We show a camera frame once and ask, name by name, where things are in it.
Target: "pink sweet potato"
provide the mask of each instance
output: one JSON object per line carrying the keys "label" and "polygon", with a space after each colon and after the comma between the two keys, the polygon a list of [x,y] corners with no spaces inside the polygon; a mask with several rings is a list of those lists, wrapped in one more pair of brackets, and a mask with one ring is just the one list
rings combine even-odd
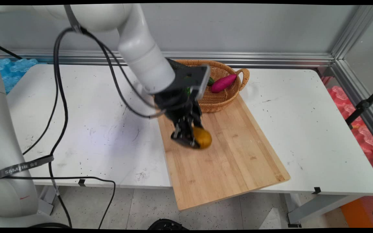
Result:
{"label": "pink sweet potato", "polygon": [[228,86],[230,86],[233,83],[235,78],[237,78],[236,74],[228,75],[227,77],[218,79],[211,86],[211,92],[212,93],[218,93],[218,92],[224,90],[225,88],[227,88]]}

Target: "blue foam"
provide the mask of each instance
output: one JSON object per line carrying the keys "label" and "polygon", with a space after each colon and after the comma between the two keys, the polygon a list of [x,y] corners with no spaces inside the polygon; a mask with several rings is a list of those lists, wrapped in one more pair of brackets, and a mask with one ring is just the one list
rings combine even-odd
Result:
{"label": "blue foam", "polygon": [[12,62],[10,59],[0,59],[0,73],[3,77],[6,94],[8,94],[25,73],[36,64],[47,64],[38,62],[36,59],[20,59]]}

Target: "wooden cutting board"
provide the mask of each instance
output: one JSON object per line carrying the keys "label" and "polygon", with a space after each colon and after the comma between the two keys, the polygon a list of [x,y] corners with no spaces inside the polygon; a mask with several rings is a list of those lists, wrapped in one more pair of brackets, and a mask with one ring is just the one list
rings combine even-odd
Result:
{"label": "wooden cutting board", "polygon": [[240,95],[220,112],[203,113],[212,136],[204,150],[178,145],[170,139],[172,122],[158,121],[180,211],[290,179]]}

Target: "floor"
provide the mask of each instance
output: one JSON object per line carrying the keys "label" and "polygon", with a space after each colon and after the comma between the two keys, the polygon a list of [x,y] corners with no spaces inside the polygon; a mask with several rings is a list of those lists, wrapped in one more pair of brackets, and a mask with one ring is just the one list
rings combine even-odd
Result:
{"label": "floor", "polygon": [[[110,201],[111,188],[60,187],[62,199],[74,228],[98,228]],[[300,195],[302,204],[314,195]],[[52,216],[68,224],[58,199],[53,202]],[[247,193],[209,205],[179,212],[172,189],[117,188],[104,229],[148,229],[160,218],[176,221],[190,230],[258,229],[271,208],[280,212],[281,227],[287,228],[286,202],[283,194]],[[348,227],[340,208],[302,222],[303,228]]]}

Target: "white robotic arm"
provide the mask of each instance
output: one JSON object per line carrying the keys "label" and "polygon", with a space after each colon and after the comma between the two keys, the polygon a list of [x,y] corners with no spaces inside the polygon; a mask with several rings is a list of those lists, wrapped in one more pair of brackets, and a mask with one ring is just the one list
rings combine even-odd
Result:
{"label": "white robotic arm", "polygon": [[[0,6],[0,13],[14,10],[68,19],[64,5]],[[71,5],[71,10],[88,31],[118,29],[120,55],[148,93],[159,93],[174,81],[175,73],[152,38],[139,3]]]}
{"label": "white robotic arm", "polygon": [[[209,78],[209,66],[178,67],[176,75],[179,79],[176,79],[171,67],[174,64],[170,65],[163,57],[152,38],[140,4],[88,4],[70,7],[78,24],[88,31],[118,29],[120,55],[141,85],[149,94],[155,95],[155,103],[159,107],[167,106],[169,100],[173,104],[172,110],[165,113],[176,125],[176,134],[174,132],[171,138],[185,146],[200,148],[194,138],[191,123],[194,123],[194,127],[202,127],[201,110],[196,99],[203,96]],[[70,16],[64,5],[0,6],[0,13],[17,10],[35,12],[51,19],[68,19]],[[185,76],[190,76],[191,79],[185,81]],[[188,97],[184,88],[190,83],[192,91]],[[24,162],[0,75],[0,170]],[[30,177],[29,171],[20,171],[12,176]],[[37,215],[37,208],[37,193],[32,180],[0,179],[0,227],[29,227],[54,221],[50,216]]]}
{"label": "white robotic arm", "polygon": [[[139,4],[72,5],[71,9],[88,31],[118,28],[119,52],[148,93],[158,93],[173,82],[175,73],[152,38]],[[67,19],[63,5],[0,6],[0,13],[17,10]],[[0,75],[0,170],[23,162]],[[29,177],[30,172],[13,176]],[[0,227],[27,227],[50,221],[49,216],[36,215],[37,209],[38,197],[32,180],[0,179]]]}

